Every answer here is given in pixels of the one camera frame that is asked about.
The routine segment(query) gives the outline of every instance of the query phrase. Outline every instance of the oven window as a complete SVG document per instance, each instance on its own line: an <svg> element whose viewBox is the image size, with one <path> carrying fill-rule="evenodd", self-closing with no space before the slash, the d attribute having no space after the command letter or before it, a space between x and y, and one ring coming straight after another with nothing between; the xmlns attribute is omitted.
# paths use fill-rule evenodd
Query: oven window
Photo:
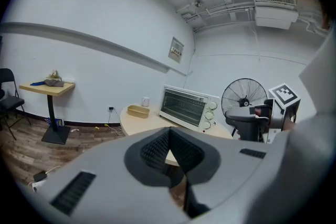
<svg viewBox="0 0 336 224"><path fill-rule="evenodd" d="M165 92L161 110L182 121L199 126L205 104L177 93Z"/></svg>

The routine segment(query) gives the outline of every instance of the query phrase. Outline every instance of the small white cup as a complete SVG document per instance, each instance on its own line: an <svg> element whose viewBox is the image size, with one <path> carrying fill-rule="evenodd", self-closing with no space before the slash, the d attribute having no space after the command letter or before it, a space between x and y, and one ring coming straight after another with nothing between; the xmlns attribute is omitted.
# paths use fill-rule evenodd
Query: small white cup
<svg viewBox="0 0 336 224"><path fill-rule="evenodd" d="M149 100L150 99L148 97L143 97L141 101L141 105L145 107L149 106Z"/></svg>

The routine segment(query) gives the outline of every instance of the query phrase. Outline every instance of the white wall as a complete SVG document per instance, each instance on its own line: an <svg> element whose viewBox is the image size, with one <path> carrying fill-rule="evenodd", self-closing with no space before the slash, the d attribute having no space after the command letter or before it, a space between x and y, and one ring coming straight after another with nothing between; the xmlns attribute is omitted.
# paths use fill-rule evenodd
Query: white wall
<svg viewBox="0 0 336 224"><path fill-rule="evenodd" d="M3 23L13 22L102 38L184 74L194 51L191 28L164 0L13 0ZM185 46L181 63L167 57L173 37Z"/></svg>
<svg viewBox="0 0 336 224"><path fill-rule="evenodd" d="M195 47L192 30L164 0L13 0L2 23L14 24L0 30L0 67L18 85L53 69L76 81L54 98L55 116L66 121L104 123L109 106L120 114L142 96L159 102L165 83L183 86ZM180 64L168 58L173 37L185 46ZM6 83L3 89L14 94ZM20 96L26 112L49 116L45 95ZM115 113L110 122L119 122Z"/></svg>
<svg viewBox="0 0 336 224"><path fill-rule="evenodd" d="M240 78L258 81L267 93L285 82L302 98L297 121L314 115L314 105L298 75L323 39L304 28L300 24L292 25L290 30L258 27L260 61L250 25L218 27L196 34L196 52L190 66L193 72L185 88L221 98L226 87ZM232 130L222 112L218 121Z"/></svg>

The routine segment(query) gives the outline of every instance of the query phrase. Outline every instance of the round table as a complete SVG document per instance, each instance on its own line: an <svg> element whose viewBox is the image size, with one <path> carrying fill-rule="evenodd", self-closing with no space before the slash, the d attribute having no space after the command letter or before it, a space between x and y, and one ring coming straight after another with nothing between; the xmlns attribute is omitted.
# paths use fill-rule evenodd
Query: round table
<svg viewBox="0 0 336 224"><path fill-rule="evenodd" d="M159 116L159 106L158 105L151 105L148 107L150 109L149 116L147 119L141 119L135 116L131 116L127 113L127 107L125 107L120 114L120 124L124 131L125 135L133 135L153 129L164 128L164 127L182 127L170 120L167 120L164 117ZM222 126L221 124L217 123L213 126L208 134L204 135L213 135L222 138L232 139L232 135L229 131ZM174 166L178 166L175 157L173 156L172 152L169 151L166 163Z"/></svg>

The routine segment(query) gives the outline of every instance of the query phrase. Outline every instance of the wooden tray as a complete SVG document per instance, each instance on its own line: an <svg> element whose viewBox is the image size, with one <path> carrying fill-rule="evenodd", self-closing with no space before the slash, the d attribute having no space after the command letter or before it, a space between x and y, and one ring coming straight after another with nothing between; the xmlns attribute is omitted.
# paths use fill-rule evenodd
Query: wooden tray
<svg viewBox="0 0 336 224"><path fill-rule="evenodd" d="M129 113L131 116L135 116L142 119L148 118L149 111L150 111L149 109L138 105L130 105L127 108L127 113Z"/></svg>

